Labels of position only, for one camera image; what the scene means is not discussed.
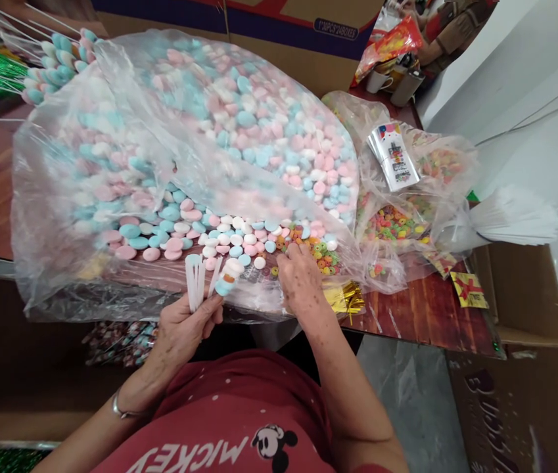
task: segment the silver bangle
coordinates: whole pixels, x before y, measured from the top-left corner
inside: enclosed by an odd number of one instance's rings
[[[119,400],[119,393],[121,392],[121,388],[116,390],[114,396],[112,396],[112,412],[117,414],[120,418],[126,417],[145,417],[151,414],[151,411],[143,411],[140,413],[133,413],[133,412],[123,412],[119,409],[118,400]]]

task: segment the floor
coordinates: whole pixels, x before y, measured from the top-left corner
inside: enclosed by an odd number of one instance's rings
[[[0,277],[13,264],[0,260]],[[469,473],[444,351],[365,335],[358,359],[386,406],[413,473]]]

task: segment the wooden table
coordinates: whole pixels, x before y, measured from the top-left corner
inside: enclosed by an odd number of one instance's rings
[[[421,127],[414,107],[399,110],[387,101],[386,95],[372,95],[363,89],[355,95],[367,100],[385,103],[393,118]],[[24,118],[30,108],[26,105],[3,116]],[[11,187],[11,139],[18,127],[17,122],[0,122],[0,258],[11,260],[10,203]],[[438,275],[414,281],[409,288],[391,296],[370,293],[365,297],[367,311],[342,325],[346,328],[435,345],[456,351],[469,351],[495,355],[496,336],[492,325],[477,309],[462,309],[455,297],[450,281]]]

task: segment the brown cardboard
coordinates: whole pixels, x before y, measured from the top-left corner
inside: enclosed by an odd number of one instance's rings
[[[64,440],[131,373],[84,365],[93,324],[29,323],[13,281],[0,279],[0,445]]]
[[[94,0],[93,5],[111,37],[176,28],[230,42],[267,59],[321,97],[349,88],[382,2]]]
[[[558,348],[527,356],[447,355],[474,473],[558,472]]]
[[[493,243],[470,260],[503,344],[558,347],[558,282],[547,246]]]

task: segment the white mug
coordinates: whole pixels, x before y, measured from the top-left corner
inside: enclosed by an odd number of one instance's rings
[[[395,79],[386,74],[380,74],[378,71],[373,70],[366,81],[366,91],[369,93],[378,93],[380,90],[390,87],[394,80]]]

